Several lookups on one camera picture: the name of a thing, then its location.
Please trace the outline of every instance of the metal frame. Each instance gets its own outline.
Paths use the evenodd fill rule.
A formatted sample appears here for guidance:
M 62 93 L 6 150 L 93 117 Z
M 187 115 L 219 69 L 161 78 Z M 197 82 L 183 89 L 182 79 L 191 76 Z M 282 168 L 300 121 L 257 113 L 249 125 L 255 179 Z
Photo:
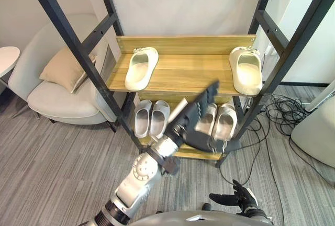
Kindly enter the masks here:
M 234 136 L 231 141 L 228 142 L 226 154 L 222 155 L 221 159 L 216 163 L 217 167 L 222 164 L 229 151 L 240 147 L 239 140 L 248 125 L 255 119 L 261 108 L 266 104 L 269 97 L 281 83 L 288 70 L 316 31 L 334 0 L 312 0 L 290 41 L 286 39 L 279 27 L 265 11 L 267 2 L 268 0 L 259 0 L 248 34 L 256 34 L 260 25 L 279 54 L 280 59 L 265 81 L 260 93 L 253 98 L 253 103 L 249 111 L 243 116 L 242 120 L 239 121 Z M 239 97 L 234 98 L 234 103 L 236 103 L 236 101 L 237 104 L 235 104 L 235 107 L 239 115 L 241 112 L 243 113 Z
M 57 3 L 57 0 L 38 0 L 49 18 L 57 28 L 58 32 L 68 45 L 78 62 L 85 70 L 92 83 L 100 92 L 104 100 L 110 106 L 114 114 L 117 116 L 117 122 L 120 123 L 140 151 L 143 150 L 139 140 L 135 137 L 132 128 L 127 122 L 129 118 L 130 106 L 133 104 L 135 93 L 127 95 L 124 106 L 120 109 L 113 98 L 113 93 L 109 91 L 100 74 L 94 67 L 93 63 L 88 57 L 88 54 L 99 42 L 105 32 L 113 25 L 117 35 L 123 35 L 123 31 L 118 19 L 113 0 L 104 0 L 108 15 L 101 21 L 101 23 L 88 35 L 88 37 L 80 43 L 70 23 L 66 19 L 64 12 Z M 296 29 L 291 40 L 287 40 L 285 35 L 281 32 L 276 23 L 266 12 L 266 5 L 269 0 L 259 0 L 256 10 L 254 12 L 248 34 L 256 34 L 259 25 L 264 29 L 267 37 L 273 44 L 277 53 L 280 55 L 275 68 L 263 85 L 260 93 L 253 98 L 253 102 L 248 112 L 244 114 L 239 97 L 234 97 L 234 105 L 238 116 L 238 126 L 235 130 L 234 136 L 228 142 L 225 154 L 222 154 L 220 160 L 217 161 L 216 166 L 219 167 L 225 160 L 229 152 L 241 147 L 240 138 L 244 134 L 248 125 L 258 115 L 263 105 L 274 92 L 276 87 L 281 83 L 283 77 L 293 65 L 308 40 L 311 38 L 327 11 L 331 7 L 334 0 L 312 0 L 303 19 Z
M 76 33 L 72 29 L 69 21 L 67 20 L 62 8 L 59 6 L 57 0 L 38 0 L 50 20 L 56 27 L 59 34 L 72 51 L 73 55 L 82 66 L 87 76 L 90 78 L 94 86 L 97 88 L 103 99 L 109 105 L 115 116 L 117 117 L 117 123 L 120 123 L 125 131 L 129 134 L 131 139 L 137 148 L 141 151 L 143 149 L 142 144 L 135 136 L 133 129 L 127 121 L 127 117 L 124 112 L 119 108 L 115 99 L 113 98 L 114 92 L 110 91 L 99 72 L 95 68 L 92 61 L 89 59 L 88 54 L 98 44 L 100 39 L 104 36 L 106 31 L 113 25 L 117 35 L 123 35 L 120 21 L 117 17 L 113 1 L 104 0 L 108 15 L 94 28 L 94 30 L 87 36 L 87 38 L 81 43 Z M 130 94 L 127 96 L 125 103 L 131 105 L 134 95 Z

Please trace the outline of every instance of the white armchair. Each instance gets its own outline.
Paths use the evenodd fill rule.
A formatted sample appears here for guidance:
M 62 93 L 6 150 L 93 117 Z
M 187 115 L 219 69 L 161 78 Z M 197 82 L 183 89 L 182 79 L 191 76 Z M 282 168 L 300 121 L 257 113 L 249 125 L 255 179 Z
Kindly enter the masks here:
M 94 15 L 67 18 L 81 42 L 98 24 Z M 64 46 L 66 44 L 54 25 L 44 26 L 22 52 L 9 79 L 9 88 L 27 101 L 32 110 L 52 120 L 78 125 L 114 122 L 116 116 L 89 78 L 74 94 L 58 84 L 39 79 L 50 59 Z M 115 63 L 107 42 L 101 39 L 92 53 L 97 55 L 95 67 L 107 80 Z M 114 93 L 119 107 L 125 97 L 126 93 Z

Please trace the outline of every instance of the shoe rack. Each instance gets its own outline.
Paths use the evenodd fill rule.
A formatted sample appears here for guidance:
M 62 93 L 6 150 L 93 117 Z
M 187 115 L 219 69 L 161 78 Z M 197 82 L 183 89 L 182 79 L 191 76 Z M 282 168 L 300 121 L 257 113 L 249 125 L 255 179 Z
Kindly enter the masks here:
M 269 0 L 258 1 L 251 19 L 248 35 L 214 37 L 123 36 L 124 33 L 113 0 L 104 0 L 108 14 L 83 42 L 77 37 L 57 0 L 38 1 L 87 73 L 87 76 L 113 113 L 118 117 L 115 125 L 123 126 L 140 152 L 143 149 L 145 141 L 140 142 L 135 137 L 127 120 L 127 113 L 133 103 L 135 94 L 131 93 L 128 95 L 129 98 L 126 99 L 122 108 L 118 107 L 113 97 L 113 91 L 126 91 L 124 82 L 129 60 L 133 49 L 138 47 L 155 47 L 160 55 L 158 65 L 148 87 L 139 92 L 139 96 L 142 99 L 164 99 L 173 106 L 182 97 L 186 97 L 189 100 L 194 98 L 208 82 L 217 79 L 220 80 L 219 94 L 215 102 L 217 104 L 225 103 L 227 102 L 227 98 L 233 97 L 238 118 L 238 126 L 226 148 L 226 152 L 229 152 L 241 147 L 239 140 L 248 125 L 258 115 L 269 96 L 280 84 L 335 0 L 312 0 L 290 40 L 285 37 L 275 21 L 266 12 Z M 111 26 L 113 26 L 115 33 L 118 35 L 117 42 L 122 51 L 122 56 L 117 66 L 111 72 L 108 82 L 104 82 L 99 72 L 93 66 L 88 54 Z M 235 47 L 252 46 L 255 39 L 254 34 L 259 27 L 264 30 L 271 44 L 280 55 L 280 59 L 265 81 L 260 93 L 253 97 L 249 110 L 244 112 L 241 108 L 239 97 L 241 95 L 233 87 L 228 54 Z M 191 149 L 187 147 L 182 147 L 177 152 L 178 154 L 183 157 L 201 158 L 199 152 L 193 152 L 192 154 Z M 216 167 L 219 167 L 225 158 L 226 155 L 223 154 L 217 161 Z
M 192 101 L 211 82 L 220 80 L 215 103 L 219 106 L 231 101 L 232 96 L 243 96 L 233 86 L 229 64 L 230 51 L 239 46 L 252 47 L 255 35 L 190 36 L 190 37 L 133 37 L 118 36 L 117 42 L 122 55 L 110 74 L 106 84 L 109 90 L 128 92 L 125 77 L 133 50 L 154 47 L 159 60 L 148 86 L 138 92 L 141 100 L 152 102 L 164 100 L 170 109 L 186 98 Z M 150 138 L 139 139 L 147 145 Z M 218 160 L 221 154 L 199 151 L 182 145 L 176 156 Z

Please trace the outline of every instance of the robot forearm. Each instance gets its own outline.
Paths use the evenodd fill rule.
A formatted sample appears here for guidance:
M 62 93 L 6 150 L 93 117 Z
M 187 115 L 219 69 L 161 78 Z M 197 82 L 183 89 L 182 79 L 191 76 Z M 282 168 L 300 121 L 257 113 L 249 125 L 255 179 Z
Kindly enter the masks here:
M 135 160 L 130 173 L 121 182 L 115 193 L 100 213 L 89 222 L 89 226 L 125 225 L 146 201 L 155 183 L 159 182 L 163 167 L 159 157 L 163 159 L 176 152 L 178 146 L 167 136 L 161 138 L 151 151 L 140 154 Z

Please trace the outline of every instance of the slipper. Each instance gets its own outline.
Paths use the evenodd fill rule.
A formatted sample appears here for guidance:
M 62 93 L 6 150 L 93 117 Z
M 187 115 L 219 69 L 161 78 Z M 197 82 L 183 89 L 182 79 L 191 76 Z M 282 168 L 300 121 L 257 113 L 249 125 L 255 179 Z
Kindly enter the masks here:
M 236 47 L 229 55 L 233 84 L 236 91 L 257 95 L 262 89 L 261 60 L 256 49 Z
M 222 104 L 218 110 L 212 136 L 215 140 L 229 141 L 237 124 L 235 108 L 231 104 Z
M 215 115 L 217 111 L 217 106 L 215 103 L 209 104 L 205 115 L 198 121 L 194 130 L 199 131 L 201 133 L 211 135 L 211 132 L 214 127 Z
M 148 135 L 151 106 L 151 101 L 146 99 L 142 100 L 135 108 L 134 133 L 137 138 L 144 138 Z
M 158 52 L 153 47 L 134 49 L 129 62 L 125 87 L 131 91 L 145 89 L 158 62 Z
M 163 137 L 169 115 L 170 106 L 168 103 L 163 100 L 156 101 L 151 114 L 150 137 L 157 139 Z

